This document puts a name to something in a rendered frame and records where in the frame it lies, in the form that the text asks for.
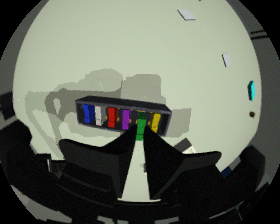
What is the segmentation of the yellow fuse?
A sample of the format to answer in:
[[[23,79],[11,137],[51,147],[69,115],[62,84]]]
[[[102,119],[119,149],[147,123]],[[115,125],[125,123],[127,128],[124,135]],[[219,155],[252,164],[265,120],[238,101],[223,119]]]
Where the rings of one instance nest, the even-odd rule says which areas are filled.
[[[159,120],[160,113],[152,112],[151,124],[149,124],[149,127],[151,127],[152,131],[156,132],[157,125],[159,125]]]

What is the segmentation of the small cyan rectangular block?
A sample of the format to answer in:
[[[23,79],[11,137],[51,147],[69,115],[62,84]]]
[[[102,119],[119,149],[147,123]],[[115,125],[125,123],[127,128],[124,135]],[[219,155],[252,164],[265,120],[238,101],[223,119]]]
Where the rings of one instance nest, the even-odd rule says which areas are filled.
[[[249,96],[249,100],[254,100],[254,80],[253,81],[249,81],[249,84],[246,85],[246,87],[248,87],[248,96]]]

